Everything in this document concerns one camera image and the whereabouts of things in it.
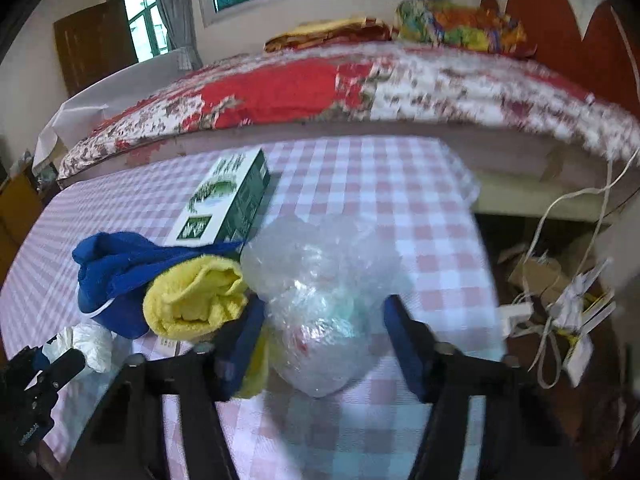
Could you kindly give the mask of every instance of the floral bedsheet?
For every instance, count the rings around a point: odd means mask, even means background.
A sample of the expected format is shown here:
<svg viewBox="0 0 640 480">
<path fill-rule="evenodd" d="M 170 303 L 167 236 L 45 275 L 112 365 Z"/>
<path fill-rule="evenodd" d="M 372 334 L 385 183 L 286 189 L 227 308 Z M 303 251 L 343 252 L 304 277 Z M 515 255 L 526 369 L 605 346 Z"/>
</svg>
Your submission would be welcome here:
<svg viewBox="0 0 640 480">
<path fill-rule="evenodd" d="M 363 43 L 221 60 L 73 146 L 59 178 L 142 144 L 198 130 L 304 121 L 473 123 L 552 135 L 628 159 L 640 125 L 539 63 L 416 44 Z"/>
</svg>

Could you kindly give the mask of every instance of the table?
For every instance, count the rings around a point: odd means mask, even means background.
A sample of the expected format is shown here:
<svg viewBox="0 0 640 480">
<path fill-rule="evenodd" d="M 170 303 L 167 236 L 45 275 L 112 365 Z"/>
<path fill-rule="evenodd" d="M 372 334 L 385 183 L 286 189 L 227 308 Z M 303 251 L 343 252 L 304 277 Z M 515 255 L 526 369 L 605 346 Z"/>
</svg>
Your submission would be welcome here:
<svg viewBox="0 0 640 480">
<path fill-rule="evenodd" d="M 487 358 L 503 354 L 495 291 L 469 206 L 478 184 L 436 139 L 334 137 L 263 146 L 273 175 L 255 226 L 276 216 L 327 214 L 370 218 L 395 240 L 415 319 L 442 340 Z M 43 344 L 79 321 L 75 245 L 99 231 L 131 230 L 161 242 L 188 196 L 220 152 L 201 153 L 121 171 L 65 189 L 20 248 L 0 294 L 0 326 L 9 356 Z M 218 404 L 241 479 L 393 478 L 412 466 L 429 413 L 408 391 L 385 334 L 375 335 L 380 360 L 366 377 L 323 399 L 293 390 L 276 374 L 249 400 Z M 116 339 L 114 359 L 153 351 L 148 334 Z M 71 383 L 60 395 L 47 443 L 61 462 L 106 388 L 108 377 Z M 172 477 L 184 478 L 177 402 L 165 400 Z M 461 478 L 475 478 L 483 404 L 471 406 Z"/>
</svg>

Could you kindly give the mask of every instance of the yellow towel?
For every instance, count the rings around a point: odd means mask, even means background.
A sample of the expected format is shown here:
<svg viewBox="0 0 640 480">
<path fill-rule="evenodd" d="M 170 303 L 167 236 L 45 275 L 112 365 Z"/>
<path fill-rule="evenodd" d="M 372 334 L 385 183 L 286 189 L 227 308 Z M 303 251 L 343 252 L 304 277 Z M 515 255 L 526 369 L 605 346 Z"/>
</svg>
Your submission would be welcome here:
<svg viewBox="0 0 640 480">
<path fill-rule="evenodd" d="M 245 290 L 236 262 L 206 254 L 160 274 L 146 292 L 143 312 L 159 336 L 197 340 L 240 316 L 247 302 Z M 261 392 L 267 375 L 267 347 L 261 335 L 236 397 Z"/>
</svg>

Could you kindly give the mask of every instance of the plastic bag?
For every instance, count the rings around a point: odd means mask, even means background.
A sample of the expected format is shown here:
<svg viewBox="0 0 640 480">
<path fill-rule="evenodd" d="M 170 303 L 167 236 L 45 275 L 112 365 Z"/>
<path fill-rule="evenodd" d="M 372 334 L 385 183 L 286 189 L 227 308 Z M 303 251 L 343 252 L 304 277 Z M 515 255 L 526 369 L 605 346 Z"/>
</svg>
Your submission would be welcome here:
<svg viewBox="0 0 640 480">
<path fill-rule="evenodd" d="M 342 388 L 371 366 L 382 302 L 398 292 L 393 243 L 366 222 L 280 217 L 242 251 L 244 279 L 267 304 L 270 365 L 312 397 Z"/>
<path fill-rule="evenodd" d="M 95 371 L 107 373 L 111 370 L 111 349 L 113 347 L 113 335 L 102 325 L 95 321 L 84 321 L 74 327 L 66 327 L 51 343 L 42 346 L 42 353 L 55 361 L 70 348 L 75 348 L 84 354 L 86 365 L 76 375 L 76 379 Z"/>
</svg>

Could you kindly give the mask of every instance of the transparent plastic wrap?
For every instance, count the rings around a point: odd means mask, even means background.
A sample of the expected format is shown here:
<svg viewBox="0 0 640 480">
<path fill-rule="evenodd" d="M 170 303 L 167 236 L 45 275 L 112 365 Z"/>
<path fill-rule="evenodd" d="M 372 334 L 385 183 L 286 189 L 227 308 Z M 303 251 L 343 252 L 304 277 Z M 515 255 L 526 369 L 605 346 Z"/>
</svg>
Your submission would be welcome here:
<svg viewBox="0 0 640 480">
<path fill-rule="evenodd" d="M 400 256 L 373 224 L 280 217 L 245 246 L 240 263 L 249 287 L 268 302 L 269 361 L 284 380 L 323 397 L 372 365 L 382 302 L 401 283 Z"/>
</svg>

